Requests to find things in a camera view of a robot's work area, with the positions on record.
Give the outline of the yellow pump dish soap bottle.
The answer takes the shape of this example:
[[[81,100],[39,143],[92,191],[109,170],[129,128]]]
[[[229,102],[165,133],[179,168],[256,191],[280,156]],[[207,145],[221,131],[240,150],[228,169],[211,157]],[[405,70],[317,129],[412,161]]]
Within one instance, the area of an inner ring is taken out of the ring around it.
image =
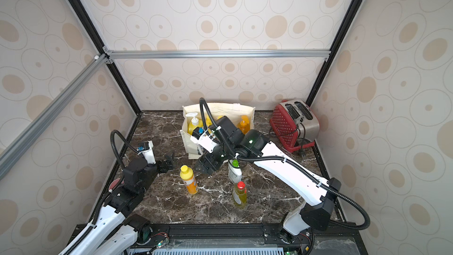
[[[198,118],[197,112],[190,112],[186,114],[188,129],[187,133],[192,135],[196,128],[202,128],[203,122]]]

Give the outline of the orange pump dish soap bottle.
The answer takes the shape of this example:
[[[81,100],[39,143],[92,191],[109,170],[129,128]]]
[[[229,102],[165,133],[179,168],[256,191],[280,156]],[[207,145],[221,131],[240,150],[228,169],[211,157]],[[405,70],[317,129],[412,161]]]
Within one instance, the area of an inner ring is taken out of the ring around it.
[[[247,134],[250,131],[251,125],[250,125],[250,120],[247,115],[241,116],[241,120],[238,124],[238,128],[240,129],[240,131],[243,134]]]

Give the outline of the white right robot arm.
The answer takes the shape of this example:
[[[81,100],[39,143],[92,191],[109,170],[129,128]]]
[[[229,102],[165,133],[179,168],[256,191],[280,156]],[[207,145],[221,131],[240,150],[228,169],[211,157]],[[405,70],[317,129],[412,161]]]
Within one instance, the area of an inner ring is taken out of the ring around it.
[[[285,234],[296,236],[308,228],[327,230],[335,206],[335,193],[341,187],[336,179],[327,180],[305,169],[254,129],[246,134],[238,131],[231,138],[220,140],[219,132],[209,133],[196,128],[191,141],[204,149],[197,169],[211,175],[226,163],[236,190],[245,188],[239,163],[247,161],[271,172],[295,190],[304,201],[283,220],[281,228]]]

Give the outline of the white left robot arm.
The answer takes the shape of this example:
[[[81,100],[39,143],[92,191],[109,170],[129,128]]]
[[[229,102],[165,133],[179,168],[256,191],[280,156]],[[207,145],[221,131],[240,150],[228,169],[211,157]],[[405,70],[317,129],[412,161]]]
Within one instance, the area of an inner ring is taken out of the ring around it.
[[[133,215],[159,174],[174,169],[174,155],[150,164],[143,157],[132,159],[114,189],[94,212],[91,222],[68,244],[62,255],[122,255],[134,245],[148,244],[149,220]]]

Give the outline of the orange bottle yellow cap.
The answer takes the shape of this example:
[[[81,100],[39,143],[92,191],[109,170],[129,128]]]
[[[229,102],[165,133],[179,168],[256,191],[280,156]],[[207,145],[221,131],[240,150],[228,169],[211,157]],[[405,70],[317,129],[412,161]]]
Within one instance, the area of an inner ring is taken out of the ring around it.
[[[206,121],[207,127],[210,127],[212,125],[212,121],[208,116],[205,117],[205,121]]]
[[[192,195],[198,192],[198,184],[195,179],[195,175],[193,169],[188,167],[187,165],[183,165],[180,168],[180,178],[184,182],[188,192]]]

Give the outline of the cream starry night tote bag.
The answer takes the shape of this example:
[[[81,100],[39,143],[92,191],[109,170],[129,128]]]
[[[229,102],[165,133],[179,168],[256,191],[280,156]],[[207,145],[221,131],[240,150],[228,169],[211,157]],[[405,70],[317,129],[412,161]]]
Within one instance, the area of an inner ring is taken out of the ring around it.
[[[250,128],[254,129],[254,107],[241,105],[239,103],[208,103],[208,106],[215,121],[217,121],[222,116],[226,116],[235,126],[238,126],[239,122],[242,119],[242,116],[247,116],[248,120],[250,121]],[[189,133],[187,133],[188,124],[191,119],[187,120],[186,114],[195,112],[197,114],[197,118],[200,119],[201,113],[199,104],[183,106],[182,110],[184,118],[180,130],[180,135],[184,144],[184,148],[188,155],[188,159],[198,159],[201,155],[199,153],[197,145],[190,140],[191,136]]]

